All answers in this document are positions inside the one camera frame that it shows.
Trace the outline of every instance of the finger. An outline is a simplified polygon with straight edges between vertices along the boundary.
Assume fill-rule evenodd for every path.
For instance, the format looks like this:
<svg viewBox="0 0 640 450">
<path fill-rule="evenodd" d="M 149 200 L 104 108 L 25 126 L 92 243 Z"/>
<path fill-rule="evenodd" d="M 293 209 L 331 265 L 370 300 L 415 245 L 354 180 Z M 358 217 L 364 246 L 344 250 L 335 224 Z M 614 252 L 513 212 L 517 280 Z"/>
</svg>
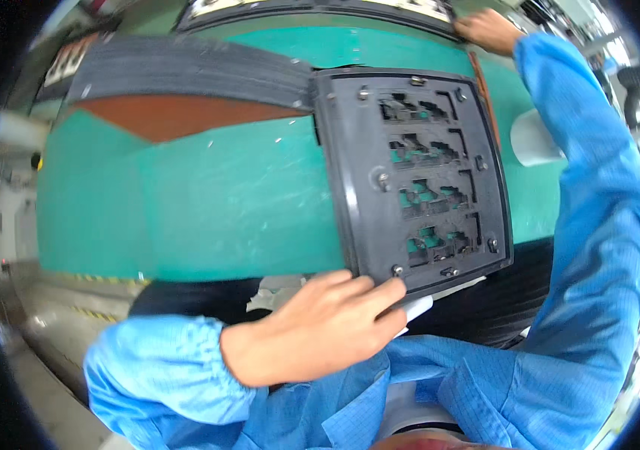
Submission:
<svg viewBox="0 0 640 450">
<path fill-rule="evenodd" d="M 397 334 L 405 329 L 408 317 L 403 308 L 391 310 L 381 318 L 375 320 L 374 333 L 382 347 L 386 346 Z"/>
<path fill-rule="evenodd" d="M 457 27 L 457 25 L 462 25 L 463 27 L 468 28 L 471 23 L 472 16 L 460 17 L 459 19 L 455 20 L 455 27 Z"/>
<path fill-rule="evenodd" d="M 359 300 L 377 316 L 405 297 L 405 292 L 405 282 L 402 279 L 390 278 L 372 291 L 362 295 Z"/>
<path fill-rule="evenodd" d="M 345 300 L 369 292 L 375 287 L 375 282 L 369 276 L 358 276 L 344 283 L 336 284 L 330 288 L 330 296 L 336 300 Z"/>
<path fill-rule="evenodd" d="M 342 270 L 334 270 L 311 279 L 307 284 L 312 283 L 315 286 L 329 287 L 336 284 L 344 283 L 352 279 L 352 272 L 343 268 Z"/>
<path fill-rule="evenodd" d="M 460 36 L 463 36 L 463 37 L 466 38 L 469 35 L 469 25 L 466 24 L 466 23 L 462 23 L 462 22 L 457 21 L 455 23 L 455 31 Z"/>
</svg>

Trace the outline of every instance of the rectangular cutout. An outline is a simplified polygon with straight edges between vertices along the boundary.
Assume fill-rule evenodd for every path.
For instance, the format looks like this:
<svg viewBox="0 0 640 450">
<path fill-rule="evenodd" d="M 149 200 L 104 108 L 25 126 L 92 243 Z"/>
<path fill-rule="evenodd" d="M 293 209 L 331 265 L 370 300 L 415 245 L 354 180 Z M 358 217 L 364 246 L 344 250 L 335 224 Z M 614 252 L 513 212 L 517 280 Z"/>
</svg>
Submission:
<svg viewBox="0 0 640 450">
<path fill-rule="evenodd" d="M 443 140 L 427 141 L 418 133 L 390 136 L 390 159 L 397 170 L 434 167 L 459 161 L 458 150 Z"/>
</svg>

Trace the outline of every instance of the metal screw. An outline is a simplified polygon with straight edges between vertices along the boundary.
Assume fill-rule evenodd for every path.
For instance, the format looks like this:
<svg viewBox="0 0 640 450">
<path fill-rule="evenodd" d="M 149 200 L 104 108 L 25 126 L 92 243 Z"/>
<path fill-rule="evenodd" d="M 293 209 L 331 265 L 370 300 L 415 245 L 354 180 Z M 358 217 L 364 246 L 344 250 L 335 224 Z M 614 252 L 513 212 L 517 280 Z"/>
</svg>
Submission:
<svg viewBox="0 0 640 450">
<path fill-rule="evenodd" d="M 369 97 L 369 91 L 367 90 L 367 85 L 363 85 L 357 92 L 357 98 L 360 100 L 367 100 L 367 97 Z"/>
<path fill-rule="evenodd" d="M 390 186 L 387 185 L 387 180 L 389 179 L 390 179 L 390 176 L 388 174 L 378 175 L 378 185 L 383 192 L 387 192 L 390 190 Z"/>
<path fill-rule="evenodd" d="M 462 93 L 462 88 L 455 89 L 455 96 L 457 97 L 457 100 L 459 100 L 460 102 L 464 102 L 465 100 L 468 99 L 467 96 Z"/>
<path fill-rule="evenodd" d="M 486 171 L 489 167 L 480 155 L 475 157 L 475 162 L 477 163 L 478 171 Z"/>
<path fill-rule="evenodd" d="M 416 75 L 413 75 L 412 78 L 410 78 L 410 84 L 412 84 L 413 86 L 424 86 L 425 83 L 427 83 L 426 78 L 420 78 Z"/>
<path fill-rule="evenodd" d="M 440 274 L 445 276 L 457 276 L 459 275 L 459 270 L 457 270 L 456 268 L 449 267 L 444 269 L 442 272 L 440 272 Z"/>
</svg>

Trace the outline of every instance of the black fixture plate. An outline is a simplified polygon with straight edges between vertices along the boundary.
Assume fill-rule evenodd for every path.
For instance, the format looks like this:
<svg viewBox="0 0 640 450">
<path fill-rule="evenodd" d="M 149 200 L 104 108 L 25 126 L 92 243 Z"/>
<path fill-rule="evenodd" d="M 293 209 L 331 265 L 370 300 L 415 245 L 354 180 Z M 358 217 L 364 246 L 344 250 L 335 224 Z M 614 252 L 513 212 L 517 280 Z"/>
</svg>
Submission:
<svg viewBox="0 0 640 450">
<path fill-rule="evenodd" d="M 345 67 L 316 72 L 311 92 L 354 274 L 401 276 L 411 300 L 512 263 L 504 173 L 474 80 Z"/>
</svg>

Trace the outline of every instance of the right hand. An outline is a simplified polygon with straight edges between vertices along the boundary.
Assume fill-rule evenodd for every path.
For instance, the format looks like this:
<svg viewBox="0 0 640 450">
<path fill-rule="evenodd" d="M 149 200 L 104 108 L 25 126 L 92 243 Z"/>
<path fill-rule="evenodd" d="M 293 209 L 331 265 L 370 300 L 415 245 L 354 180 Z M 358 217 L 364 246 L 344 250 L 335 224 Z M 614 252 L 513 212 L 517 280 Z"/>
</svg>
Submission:
<svg viewBox="0 0 640 450">
<path fill-rule="evenodd" d="M 456 20 L 455 31 L 488 52 L 510 57 L 515 42 L 525 35 L 502 14 L 489 8 Z"/>
<path fill-rule="evenodd" d="M 377 354 L 407 324 L 402 308 L 381 312 L 405 296 L 391 278 L 375 287 L 348 270 L 311 279 L 278 311 L 225 328 L 225 365 L 249 387 L 316 380 Z"/>
</svg>

